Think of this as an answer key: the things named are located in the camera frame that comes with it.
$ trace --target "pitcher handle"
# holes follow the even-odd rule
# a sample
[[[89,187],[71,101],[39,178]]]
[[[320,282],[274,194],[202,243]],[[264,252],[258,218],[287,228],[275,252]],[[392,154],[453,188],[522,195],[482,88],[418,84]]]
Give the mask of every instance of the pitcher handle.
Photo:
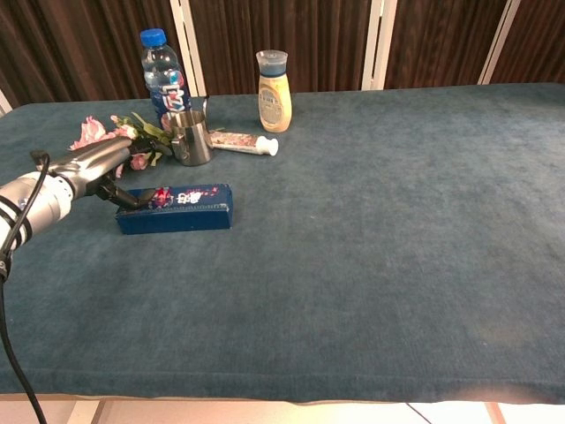
[[[204,114],[204,121],[207,121],[206,108],[208,106],[208,99],[209,98],[210,98],[210,95],[206,95],[206,97],[204,97],[204,102],[202,103],[202,113]]]

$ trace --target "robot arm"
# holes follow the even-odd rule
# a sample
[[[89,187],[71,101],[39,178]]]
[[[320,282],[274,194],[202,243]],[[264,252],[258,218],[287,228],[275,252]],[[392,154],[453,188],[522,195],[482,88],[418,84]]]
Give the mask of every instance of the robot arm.
[[[72,201],[83,196],[97,194],[125,208],[140,208],[147,204],[154,192],[136,198],[113,182],[113,170],[127,161],[132,152],[139,150],[134,150],[130,139],[116,137],[74,150],[52,162],[11,250],[63,219],[71,210]],[[31,172],[0,187],[0,246],[25,207],[39,176],[39,171]]]

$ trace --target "toothpaste tube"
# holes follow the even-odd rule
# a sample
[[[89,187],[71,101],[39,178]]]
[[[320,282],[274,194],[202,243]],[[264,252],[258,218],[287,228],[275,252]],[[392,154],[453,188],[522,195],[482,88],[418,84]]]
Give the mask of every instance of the toothpaste tube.
[[[214,148],[234,152],[274,156],[279,149],[279,142],[276,139],[268,139],[263,135],[215,131],[210,133],[210,138]]]

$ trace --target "blue bottle cap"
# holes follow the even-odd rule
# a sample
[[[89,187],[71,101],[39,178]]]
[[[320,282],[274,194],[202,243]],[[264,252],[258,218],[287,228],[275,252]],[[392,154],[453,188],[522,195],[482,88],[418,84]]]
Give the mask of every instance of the blue bottle cap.
[[[167,36],[160,28],[151,28],[141,31],[139,37],[141,38],[141,44],[148,48],[159,47],[167,42]]]

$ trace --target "bouquet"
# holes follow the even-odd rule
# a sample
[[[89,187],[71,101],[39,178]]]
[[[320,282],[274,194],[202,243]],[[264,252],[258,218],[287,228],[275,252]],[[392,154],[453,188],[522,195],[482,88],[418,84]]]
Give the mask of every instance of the bouquet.
[[[99,141],[113,139],[117,136],[128,137],[133,140],[133,143],[144,143],[152,141],[153,145],[160,146],[159,150],[154,150],[149,153],[139,153],[132,156],[130,167],[133,170],[144,170],[147,166],[155,166],[159,159],[161,159],[163,152],[170,152],[170,141],[173,134],[170,130],[164,131],[154,125],[149,124],[140,115],[132,112],[135,120],[131,117],[118,117],[111,115],[110,119],[116,125],[116,129],[111,132],[106,132],[106,128],[102,123],[94,117],[87,117],[86,121],[81,124],[80,140],[75,141],[70,150],[83,148],[89,144],[97,143]],[[120,165],[116,169],[116,177],[120,178],[124,166]]]

